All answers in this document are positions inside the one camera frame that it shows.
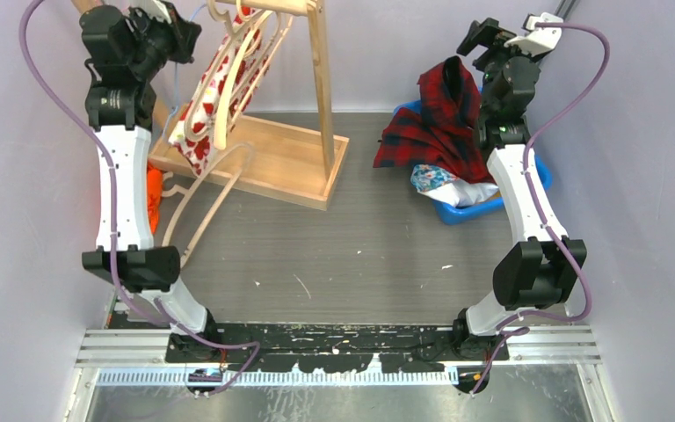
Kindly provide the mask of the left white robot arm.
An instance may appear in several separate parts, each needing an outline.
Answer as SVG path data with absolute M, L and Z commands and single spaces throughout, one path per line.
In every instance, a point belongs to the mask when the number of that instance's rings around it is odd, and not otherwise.
M 144 316 L 171 329 L 171 342 L 201 363 L 215 360 L 221 337 L 212 313 L 181 278 L 181 255 L 154 242 L 148 216 L 147 163 L 156 93 L 168 63 L 189 63 L 200 26 L 167 1 L 104 4 L 79 20 L 91 84 L 84 102 L 100 161 L 100 224 L 83 268 L 107 280 L 126 304 L 142 298 Z

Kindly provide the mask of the blue wire hanger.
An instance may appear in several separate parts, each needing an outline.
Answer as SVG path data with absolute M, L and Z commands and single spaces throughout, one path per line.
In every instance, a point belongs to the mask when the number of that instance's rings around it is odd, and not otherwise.
M 180 90 L 180 80 L 179 80 L 179 68 L 180 64 L 175 62 L 174 63 L 174 68 L 173 68 L 173 85 L 172 85 L 172 105 L 170 107 L 170 110 L 168 111 L 168 115 L 164 121 L 163 127 L 162 127 L 162 133 L 161 136 L 163 138 L 166 138 L 169 133 L 170 133 L 170 127 L 173 119 L 178 115 L 178 113 L 181 111 L 183 101 L 181 97 L 181 90 Z

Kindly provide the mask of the beige plastic hanger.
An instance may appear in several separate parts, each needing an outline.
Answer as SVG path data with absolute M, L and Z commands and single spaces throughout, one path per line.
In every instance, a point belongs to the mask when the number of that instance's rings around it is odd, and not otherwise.
M 186 142 L 209 141 L 217 149 L 226 148 L 226 137 L 238 117 L 249 105 L 264 73 L 279 35 L 265 37 L 275 11 L 235 2 L 233 10 L 221 10 L 215 1 L 207 2 L 210 16 L 224 24 L 225 35 L 214 58 L 183 112 L 177 131 Z
M 215 114 L 209 138 L 225 150 L 228 133 L 246 109 L 286 38 L 297 11 L 287 1 L 231 1 L 231 10 L 208 1 L 210 16 L 224 24 L 225 43 L 217 51 L 209 76 L 216 81 Z

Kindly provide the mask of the blue floral garment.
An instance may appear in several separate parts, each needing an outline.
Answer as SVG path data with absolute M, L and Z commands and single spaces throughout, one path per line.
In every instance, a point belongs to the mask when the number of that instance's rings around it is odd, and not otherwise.
M 417 164 L 410 174 L 410 183 L 418 193 L 426 193 L 460 180 L 452 172 L 431 164 Z

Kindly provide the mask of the red black plaid dress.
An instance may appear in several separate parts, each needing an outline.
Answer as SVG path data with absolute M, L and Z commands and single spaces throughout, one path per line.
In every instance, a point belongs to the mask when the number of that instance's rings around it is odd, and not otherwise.
M 417 80 L 420 109 L 400 108 L 381 133 L 374 168 L 429 164 L 469 183 L 493 180 L 474 141 L 481 93 L 454 55 Z

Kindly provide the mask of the red white floral garment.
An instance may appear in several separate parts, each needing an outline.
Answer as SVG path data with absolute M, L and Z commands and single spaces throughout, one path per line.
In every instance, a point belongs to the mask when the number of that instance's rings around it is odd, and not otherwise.
M 196 176 L 202 174 L 217 154 L 214 125 L 226 84 L 231 83 L 232 88 L 226 111 L 233 117 L 246 109 L 269 69 L 270 49 L 275 39 L 265 42 L 262 26 L 271 15 L 250 7 L 241 8 L 201 76 L 191 101 L 168 135 L 168 143 L 187 161 Z

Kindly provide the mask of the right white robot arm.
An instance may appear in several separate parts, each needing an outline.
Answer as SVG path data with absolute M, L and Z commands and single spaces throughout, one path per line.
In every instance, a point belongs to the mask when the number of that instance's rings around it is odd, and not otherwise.
M 451 339 L 462 360 L 476 360 L 493 345 L 506 318 L 566 302 L 577 275 L 565 255 L 578 264 L 586 257 L 584 242 L 571 239 L 555 217 L 527 145 L 525 113 L 540 77 L 539 62 L 561 39 L 561 23 L 546 12 L 528 15 L 526 34 L 517 35 L 486 18 L 470 25 L 457 49 L 459 55 L 486 49 L 473 62 L 483 73 L 474 139 L 499 188 L 513 241 L 493 272 L 491 292 L 454 320 Z

